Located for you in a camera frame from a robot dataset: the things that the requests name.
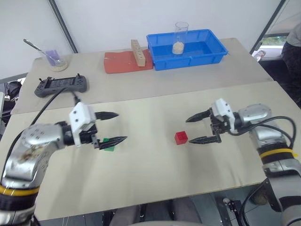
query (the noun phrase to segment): wooden block with holes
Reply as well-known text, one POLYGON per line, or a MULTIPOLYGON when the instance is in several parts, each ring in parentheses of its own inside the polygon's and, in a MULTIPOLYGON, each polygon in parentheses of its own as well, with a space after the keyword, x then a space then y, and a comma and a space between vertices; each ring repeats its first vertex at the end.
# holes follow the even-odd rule
POLYGON ((145 57, 142 52, 142 49, 140 48, 138 40, 132 39, 131 46, 132 46, 132 50, 133 50, 137 65, 139 67, 145 67, 145 57))

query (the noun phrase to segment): green cube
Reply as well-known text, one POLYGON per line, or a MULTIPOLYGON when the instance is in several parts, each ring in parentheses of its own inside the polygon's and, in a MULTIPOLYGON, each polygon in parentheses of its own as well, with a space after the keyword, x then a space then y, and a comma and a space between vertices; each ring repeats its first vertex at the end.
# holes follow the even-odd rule
MULTIPOLYGON (((108 142, 108 141, 109 141, 108 138, 104 138, 104 139, 103 139, 103 142, 104 142, 104 143, 105 143, 105 142, 108 142)), ((115 148, 115 146, 105 148, 104 150, 105 150, 105 151, 109 151, 109 152, 113 152, 113 151, 114 151, 114 148, 115 148)))

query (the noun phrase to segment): table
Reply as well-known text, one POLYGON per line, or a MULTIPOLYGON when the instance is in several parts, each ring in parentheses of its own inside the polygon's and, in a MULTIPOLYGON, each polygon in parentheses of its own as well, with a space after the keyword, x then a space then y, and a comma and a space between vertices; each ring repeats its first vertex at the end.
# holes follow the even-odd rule
MULTIPOLYGON (((120 116, 96 123, 99 138, 128 136, 114 152, 92 145, 67 147, 50 158, 36 200, 37 218, 59 218, 141 203, 208 193, 259 183, 265 176, 261 160, 247 134, 221 135, 221 144, 176 145, 174 135, 185 130, 188 138, 211 135, 210 121, 185 123, 224 98, 233 111, 250 104, 268 105, 273 115, 293 118, 297 124, 294 150, 301 156, 301 111, 277 82, 260 82, 163 97, 93 104, 95 111, 120 116)), ((46 110, 38 123, 68 119, 72 108, 46 110)), ((37 112, 11 116, 0 142, 0 165, 15 136, 37 112)), ((277 124, 289 134, 290 123, 277 124)))
MULTIPOLYGON (((235 38, 222 39, 229 54, 219 64, 185 67, 172 70, 147 70, 131 73, 107 74, 103 68, 105 51, 82 53, 70 56, 69 67, 62 72, 52 72, 41 58, 33 62, 32 69, 20 90, 20 97, 12 114, 39 111, 50 97, 39 98, 34 90, 40 82, 38 78, 73 77, 77 73, 86 76, 89 90, 80 93, 87 104, 104 103, 146 97, 199 91, 244 85, 273 79, 252 58, 235 38)), ((71 107, 70 93, 60 95, 48 108, 71 107)))

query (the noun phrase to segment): yellow ring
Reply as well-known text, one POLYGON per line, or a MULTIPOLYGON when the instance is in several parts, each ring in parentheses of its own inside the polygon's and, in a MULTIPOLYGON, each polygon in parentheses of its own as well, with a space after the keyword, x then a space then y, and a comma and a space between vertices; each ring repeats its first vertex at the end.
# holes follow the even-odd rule
POLYGON ((285 152, 288 152, 288 153, 293 153, 292 149, 289 149, 289 148, 280 148, 280 149, 275 149, 275 150, 271 150, 271 151, 268 151, 268 152, 264 152, 260 155, 261 158, 264 158, 268 155, 271 155, 271 154, 278 154, 278 153, 285 153, 285 152))
POLYGON ((40 187, 28 190, 21 189, 9 189, 0 185, 0 194, 10 195, 10 196, 27 196, 31 194, 36 194, 39 192, 40 187))

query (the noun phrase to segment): black cable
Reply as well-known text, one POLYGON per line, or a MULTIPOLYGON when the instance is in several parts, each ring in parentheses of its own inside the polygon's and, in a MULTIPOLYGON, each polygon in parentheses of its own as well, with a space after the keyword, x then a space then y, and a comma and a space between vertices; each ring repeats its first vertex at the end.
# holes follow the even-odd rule
POLYGON ((38 219, 36 218, 35 215, 33 215, 33 222, 36 226, 41 226, 41 224, 39 223, 38 219))
POLYGON ((38 120, 38 118, 41 116, 41 114, 45 111, 45 109, 49 106, 49 104, 61 93, 65 90, 66 88, 62 88, 61 90, 59 90, 58 92, 56 92, 48 101, 47 103, 44 105, 44 107, 40 110, 40 112, 37 114, 37 116, 34 118, 34 120, 32 121, 32 123, 30 125, 33 125, 36 123, 36 121, 38 120))
POLYGON ((246 127, 245 130, 240 131, 240 132, 238 132, 238 133, 232 133, 231 131, 228 131, 228 133, 231 134, 232 136, 240 136, 240 135, 243 135, 243 134, 249 132, 250 130, 254 129, 254 128, 257 127, 257 126, 261 126, 261 125, 263 125, 263 124, 265 124, 265 123, 267 123, 267 122, 269 122, 269 121, 273 121, 273 120, 276 120, 276 119, 285 119, 285 120, 288 120, 288 121, 291 122, 291 124, 292 124, 292 126, 293 126, 293 136, 292 136, 292 141, 293 141, 293 142, 290 144, 289 148, 292 149, 292 148, 293 148, 293 144, 294 144, 295 139, 296 139, 297 128, 296 128, 295 122, 294 122, 291 118, 286 117, 286 116, 276 116, 276 117, 271 117, 271 118, 269 118, 269 119, 262 120, 262 121, 259 122, 259 123, 256 123, 256 124, 253 124, 253 125, 251 125, 251 126, 248 126, 248 127, 246 127))
MULTIPOLYGON (((38 118, 41 116, 41 114, 45 111, 45 109, 49 106, 49 104, 54 100, 54 98, 56 98, 61 92, 63 92, 66 88, 63 88, 61 89, 60 91, 58 91, 57 93, 55 93, 49 100, 48 102, 44 105, 44 107, 40 110, 40 112, 37 114, 37 116, 34 118, 34 120, 32 121, 32 123, 30 125, 33 125, 37 120, 38 118)), ((14 141, 11 143, 10 147, 9 147, 9 150, 8 150, 8 154, 6 156, 6 160, 5 160, 5 163, 7 162, 8 158, 10 157, 13 149, 14 149, 14 146, 16 145, 18 139, 20 138, 21 134, 23 133, 23 131, 21 131, 17 136, 16 138, 14 139, 14 141)), ((5 169, 5 164, 3 166, 3 170, 2 170, 2 175, 1 175, 1 178, 3 177, 3 173, 4 173, 4 169, 5 169)))
POLYGON ((75 105, 77 105, 78 102, 80 102, 80 99, 78 98, 78 96, 73 92, 73 91, 70 91, 74 97, 74 102, 75 102, 75 105))
POLYGON ((277 130, 278 132, 282 133, 283 135, 285 135, 285 136, 289 139, 289 141, 290 141, 290 146, 293 144, 293 139, 291 138, 291 136, 288 135, 288 133, 285 132, 285 131, 283 131, 282 129, 279 129, 279 128, 275 127, 275 126, 265 125, 265 124, 264 124, 264 125, 261 125, 261 126, 262 126, 262 127, 267 127, 267 128, 270 128, 270 129, 277 130))
POLYGON ((242 218, 244 219, 244 222, 245 222, 245 225, 246 226, 249 226, 249 223, 246 219, 246 214, 245 214, 245 207, 246 207, 246 203, 248 202, 248 200, 257 192, 259 191, 263 186, 264 186, 264 183, 267 181, 268 179, 265 179, 264 181, 262 181, 260 183, 260 185, 258 185, 255 189, 253 189, 249 194, 248 196, 245 198, 243 204, 241 205, 240 207, 240 210, 239 210, 239 214, 238 214, 238 220, 240 222, 242 222, 242 218))

